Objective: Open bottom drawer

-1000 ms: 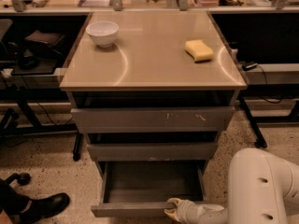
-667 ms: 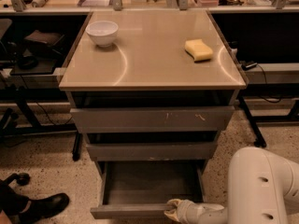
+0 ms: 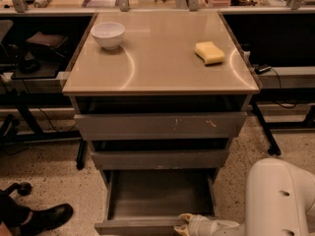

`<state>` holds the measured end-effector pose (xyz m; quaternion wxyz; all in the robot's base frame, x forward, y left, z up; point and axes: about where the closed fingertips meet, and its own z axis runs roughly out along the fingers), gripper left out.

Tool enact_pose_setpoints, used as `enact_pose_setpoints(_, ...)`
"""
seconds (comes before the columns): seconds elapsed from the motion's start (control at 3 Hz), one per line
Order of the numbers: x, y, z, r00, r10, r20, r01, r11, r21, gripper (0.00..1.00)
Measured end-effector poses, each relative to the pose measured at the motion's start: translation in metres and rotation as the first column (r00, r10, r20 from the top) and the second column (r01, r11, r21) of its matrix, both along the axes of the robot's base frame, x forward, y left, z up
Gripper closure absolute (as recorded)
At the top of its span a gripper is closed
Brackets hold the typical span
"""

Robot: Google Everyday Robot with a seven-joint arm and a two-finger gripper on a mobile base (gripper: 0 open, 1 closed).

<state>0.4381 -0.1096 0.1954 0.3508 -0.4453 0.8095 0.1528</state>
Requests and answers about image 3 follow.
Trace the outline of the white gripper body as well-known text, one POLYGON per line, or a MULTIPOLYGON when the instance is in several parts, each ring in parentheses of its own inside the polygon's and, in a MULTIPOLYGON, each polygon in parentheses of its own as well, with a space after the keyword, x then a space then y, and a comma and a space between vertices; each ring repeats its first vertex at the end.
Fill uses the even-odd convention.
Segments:
POLYGON ((240 224, 230 220, 209 219, 200 214, 186 218, 189 236, 240 236, 240 224))

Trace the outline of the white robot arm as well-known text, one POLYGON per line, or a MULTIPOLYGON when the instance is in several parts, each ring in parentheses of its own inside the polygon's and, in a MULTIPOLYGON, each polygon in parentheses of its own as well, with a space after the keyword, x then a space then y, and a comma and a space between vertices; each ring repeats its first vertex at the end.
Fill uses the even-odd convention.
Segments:
POLYGON ((245 221, 182 213, 180 236, 314 236, 315 175, 286 161, 265 158, 250 169, 245 221))

